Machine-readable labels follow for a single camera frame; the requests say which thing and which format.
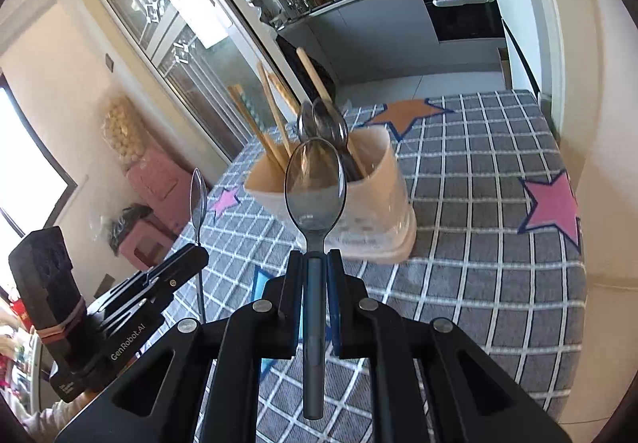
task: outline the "utensil holder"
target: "utensil holder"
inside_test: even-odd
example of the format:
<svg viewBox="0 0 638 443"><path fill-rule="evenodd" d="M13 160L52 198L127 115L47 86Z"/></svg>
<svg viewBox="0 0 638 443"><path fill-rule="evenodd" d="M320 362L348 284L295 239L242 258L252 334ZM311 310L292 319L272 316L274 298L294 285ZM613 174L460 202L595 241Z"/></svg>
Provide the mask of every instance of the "utensil holder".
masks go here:
<svg viewBox="0 0 638 443"><path fill-rule="evenodd" d="M325 249L337 248L346 258L400 263L412 251L417 222L408 203L405 179L399 171L390 135L384 126L370 126L354 130L350 139L360 151L368 177L348 183L343 214L327 236ZM283 153L284 147L281 144L277 147ZM264 154L251 169L244 189L296 234L297 241L304 246L304 237L286 208L284 180L281 170Z"/></svg>

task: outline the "pink stool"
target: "pink stool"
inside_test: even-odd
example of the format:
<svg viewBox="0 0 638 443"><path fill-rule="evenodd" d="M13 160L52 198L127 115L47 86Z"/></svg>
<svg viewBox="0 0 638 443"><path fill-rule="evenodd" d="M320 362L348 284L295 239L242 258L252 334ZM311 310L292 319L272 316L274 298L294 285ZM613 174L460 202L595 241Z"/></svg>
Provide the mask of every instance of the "pink stool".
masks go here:
<svg viewBox="0 0 638 443"><path fill-rule="evenodd" d="M138 270L148 270L164 260L173 242L151 221L138 220L120 244L119 253Z"/></svg>
<svg viewBox="0 0 638 443"><path fill-rule="evenodd" d="M149 146L126 178L159 220L179 234L191 217L191 175L160 148Z"/></svg>

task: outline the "screw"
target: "screw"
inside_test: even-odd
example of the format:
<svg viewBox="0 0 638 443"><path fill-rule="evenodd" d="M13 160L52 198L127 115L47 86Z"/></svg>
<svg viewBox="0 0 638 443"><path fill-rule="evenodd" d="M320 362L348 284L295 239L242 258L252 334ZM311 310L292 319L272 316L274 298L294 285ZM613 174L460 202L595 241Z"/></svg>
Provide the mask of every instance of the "screw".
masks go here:
<svg viewBox="0 0 638 443"><path fill-rule="evenodd" d="M379 303L370 297L366 297L359 301L359 308L366 311L375 311L379 307Z"/></svg>
<svg viewBox="0 0 638 443"><path fill-rule="evenodd" d="M197 329L197 321L195 319L182 319L177 323L177 330L181 333L192 333Z"/></svg>
<svg viewBox="0 0 638 443"><path fill-rule="evenodd" d="M450 321L450 319L439 317L438 319L432 321L432 327L439 333L449 333L454 328L454 324L452 324L452 321Z"/></svg>
<svg viewBox="0 0 638 443"><path fill-rule="evenodd" d="M258 313L266 313L270 311L270 308L272 308L272 303L267 299L260 299L253 303L253 309Z"/></svg>

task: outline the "wooden chopstick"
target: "wooden chopstick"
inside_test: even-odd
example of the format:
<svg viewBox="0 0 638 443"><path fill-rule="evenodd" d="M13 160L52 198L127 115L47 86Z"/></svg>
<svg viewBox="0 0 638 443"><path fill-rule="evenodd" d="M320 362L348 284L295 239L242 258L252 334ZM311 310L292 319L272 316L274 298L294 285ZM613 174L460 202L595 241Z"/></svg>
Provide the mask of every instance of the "wooden chopstick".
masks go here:
<svg viewBox="0 0 638 443"><path fill-rule="evenodd" d="M241 97L239 96L239 92L236 86L227 87L228 93L230 94L232 100L234 101L235 106L237 107L239 113L244 117L248 125L250 125L250 127L253 129L254 134L257 136L257 139L259 140L259 142L261 142L262 146L264 147L264 151L266 151L266 155L269 156L271 159L273 159L276 162L277 166L279 166L280 169L285 173L286 167L288 167L288 162L284 160L284 157L278 150L277 145L275 144L275 141L272 140L270 135L266 134L266 132L262 132L259 129L259 126L257 126L257 123L254 122L253 116L250 115L250 112L246 108L246 105L241 100Z"/></svg>
<svg viewBox="0 0 638 443"><path fill-rule="evenodd" d="M308 58L308 55L305 53L305 50L303 47L297 47L297 56L299 56L299 59L301 60L301 65L304 66L305 71L308 72L308 75L310 76L310 79L312 80L313 85L317 89L317 92L319 92L319 97L323 101L330 101L332 103L333 100L331 99L330 94L328 93L328 90L323 84L323 81L321 81L321 78L319 77L319 74L317 73L315 66L310 61L310 58Z"/></svg>
<svg viewBox="0 0 638 443"><path fill-rule="evenodd" d="M286 152L288 152L288 157L292 155L292 145L286 134L286 127L283 124L282 116L279 108L277 107L277 103L275 103L275 98L272 97L272 90L270 89L270 83L268 81L268 76L266 76L266 71L264 70L264 64L261 61L257 62L257 70L259 71L259 76L262 79L262 87L264 87L264 94L266 94L266 100L268 101L268 105L270 106L270 111L272 112L272 117L275 119L275 123L277 123L277 128L282 134L282 142L286 148Z"/></svg>
<svg viewBox="0 0 638 443"><path fill-rule="evenodd" d="M283 85L282 81L274 72L268 72L268 78L282 95L283 100L286 101L286 104L290 108L290 111L295 114L295 117L297 117L299 115L299 112L301 111L301 106L299 106L297 100L291 95L291 93L288 91L288 88Z"/></svg>
<svg viewBox="0 0 638 443"><path fill-rule="evenodd" d="M301 60L301 64L304 66L305 71L308 72L308 75L315 85L317 92L319 92L319 96L321 97L321 99L324 102L327 101L328 103L330 103L330 106L334 106L333 99L330 97L328 90L323 84L323 81L321 81L321 78L319 77L315 66L310 61L310 58L308 58L308 55L305 53L303 47L297 47L297 56L299 56L299 59ZM350 151L355 164L358 166L359 171L361 171L361 174L364 177L367 177L368 175L366 174L366 167L364 166L363 161L361 160L361 156L359 155L358 150L351 140L348 141L348 150Z"/></svg>

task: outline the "sliding glass door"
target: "sliding glass door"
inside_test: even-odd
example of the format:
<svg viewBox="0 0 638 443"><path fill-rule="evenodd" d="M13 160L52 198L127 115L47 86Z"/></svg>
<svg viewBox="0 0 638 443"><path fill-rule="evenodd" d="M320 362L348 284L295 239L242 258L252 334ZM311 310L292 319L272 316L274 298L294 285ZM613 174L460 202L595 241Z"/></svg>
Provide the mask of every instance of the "sliding glass door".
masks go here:
<svg viewBox="0 0 638 443"><path fill-rule="evenodd" d="M261 127L274 126L256 65L261 60L270 68L281 61L273 62L264 53L273 46L276 49L274 41L266 37L269 45L265 48L264 31L255 33L247 24L243 15L254 10L238 9L236 0L106 2L228 159L234 159L252 135L232 102L229 86L240 86L243 100ZM286 80L280 70L270 70Z"/></svg>

